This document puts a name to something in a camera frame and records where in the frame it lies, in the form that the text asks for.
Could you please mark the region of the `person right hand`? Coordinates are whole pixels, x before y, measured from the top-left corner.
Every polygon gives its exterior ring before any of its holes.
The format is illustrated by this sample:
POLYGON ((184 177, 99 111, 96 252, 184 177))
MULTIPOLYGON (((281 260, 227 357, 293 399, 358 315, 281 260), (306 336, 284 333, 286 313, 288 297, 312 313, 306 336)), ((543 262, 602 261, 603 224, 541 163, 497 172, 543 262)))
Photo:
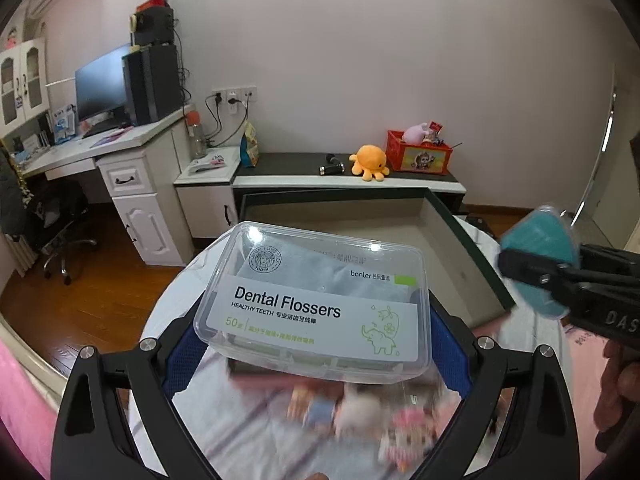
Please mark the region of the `person right hand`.
POLYGON ((623 347, 614 340, 606 343, 603 356, 608 362, 601 377, 601 393, 593 414, 599 431, 615 426, 623 415, 623 403, 638 403, 640 396, 639 364, 624 364, 623 347))

